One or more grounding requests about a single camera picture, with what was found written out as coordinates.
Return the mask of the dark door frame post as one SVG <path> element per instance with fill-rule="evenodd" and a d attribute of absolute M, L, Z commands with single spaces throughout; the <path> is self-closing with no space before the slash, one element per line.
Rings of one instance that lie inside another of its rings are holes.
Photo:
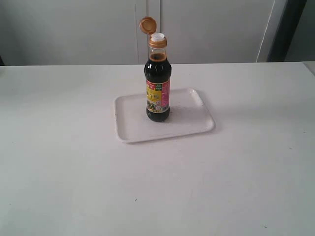
<path fill-rule="evenodd" d="M 307 0 L 287 0 L 267 62 L 284 62 Z"/>

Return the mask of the white rectangular plastic tray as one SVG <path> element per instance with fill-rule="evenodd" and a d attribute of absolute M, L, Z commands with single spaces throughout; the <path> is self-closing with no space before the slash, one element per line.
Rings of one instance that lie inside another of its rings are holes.
<path fill-rule="evenodd" d="M 132 94 L 114 101 L 116 134 L 124 143 L 138 143 L 173 138 L 214 129 L 215 122 L 192 88 L 170 92 L 170 115 L 164 122 L 154 122 L 146 114 L 145 95 Z"/>

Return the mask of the dark soy sauce bottle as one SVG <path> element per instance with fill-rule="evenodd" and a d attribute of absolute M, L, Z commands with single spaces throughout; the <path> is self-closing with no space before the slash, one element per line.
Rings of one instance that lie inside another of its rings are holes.
<path fill-rule="evenodd" d="M 154 122 L 165 121 L 170 114 L 170 78 L 172 67 L 167 59 L 167 39 L 157 32 L 157 23 L 146 16 L 139 22 L 141 31 L 149 36 L 149 56 L 144 67 L 146 78 L 146 114 Z"/>

